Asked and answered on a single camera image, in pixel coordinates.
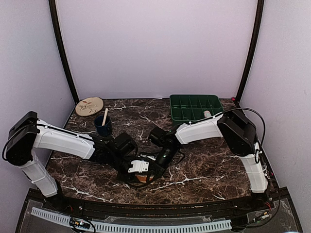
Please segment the beige striped sock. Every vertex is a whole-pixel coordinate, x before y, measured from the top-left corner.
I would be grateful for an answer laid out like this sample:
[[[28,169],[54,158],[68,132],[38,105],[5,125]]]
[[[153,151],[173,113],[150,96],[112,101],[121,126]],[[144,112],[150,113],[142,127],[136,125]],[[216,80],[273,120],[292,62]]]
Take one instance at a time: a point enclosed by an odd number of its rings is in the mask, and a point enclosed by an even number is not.
[[[154,175],[136,174],[135,177],[138,179],[140,183],[147,183],[153,180]]]

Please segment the green compartment tray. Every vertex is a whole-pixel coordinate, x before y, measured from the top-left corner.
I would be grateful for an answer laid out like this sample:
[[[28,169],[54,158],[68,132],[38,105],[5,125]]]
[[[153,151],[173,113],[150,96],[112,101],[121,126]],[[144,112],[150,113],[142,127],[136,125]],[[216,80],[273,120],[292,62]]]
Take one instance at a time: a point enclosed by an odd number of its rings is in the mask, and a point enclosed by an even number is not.
[[[222,112],[223,106],[216,95],[170,95],[171,119],[173,125],[203,119],[204,112],[211,115]]]

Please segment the pink patterned sock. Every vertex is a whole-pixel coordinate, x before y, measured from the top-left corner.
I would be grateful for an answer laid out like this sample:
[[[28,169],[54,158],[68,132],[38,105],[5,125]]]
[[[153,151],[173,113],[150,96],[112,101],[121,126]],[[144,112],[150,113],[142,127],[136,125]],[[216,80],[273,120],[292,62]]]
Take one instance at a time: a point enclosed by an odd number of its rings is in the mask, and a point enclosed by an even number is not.
[[[211,116],[212,116],[212,114],[211,114],[210,111],[208,111],[208,110],[204,111],[204,117],[205,117],[205,118],[211,117]]]

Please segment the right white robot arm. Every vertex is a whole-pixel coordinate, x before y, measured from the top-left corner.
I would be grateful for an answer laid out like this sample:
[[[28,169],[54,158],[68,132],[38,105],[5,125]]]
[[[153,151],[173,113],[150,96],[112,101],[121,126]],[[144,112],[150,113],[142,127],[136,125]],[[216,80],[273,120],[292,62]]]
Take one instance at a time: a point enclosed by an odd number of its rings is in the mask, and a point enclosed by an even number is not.
[[[201,120],[176,125],[169,131],[153,128],[148,139],[161,148],[155,162],[166,169],[182,145],[221,137],[244,165],[251,192],[255,194],[248,199],[248,207],[253,211],[259,210],[267,202],[264,193],[268,188],[266,165],[260,158],[263,141],[258,139],[256,126],[244,111],[245,108],[230,109]]]

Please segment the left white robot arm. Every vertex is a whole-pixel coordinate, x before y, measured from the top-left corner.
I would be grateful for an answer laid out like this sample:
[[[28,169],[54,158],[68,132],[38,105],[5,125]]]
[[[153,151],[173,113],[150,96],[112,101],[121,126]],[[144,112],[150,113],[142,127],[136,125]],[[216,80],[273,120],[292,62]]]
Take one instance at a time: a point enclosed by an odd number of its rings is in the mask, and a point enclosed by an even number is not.
[[[10,129],[2,158],[19,167],[59,212],[65,211],[69,202],[60,194],[60,187],[39,161],[35,149],[59,151],[108,164],[126,178],[134,173],[147,172],[150,166],[146,159],[127,158],[129,153],[138,149],[126,133],[116,138],[75,133],[38,119],[36,112],[28,112]]]

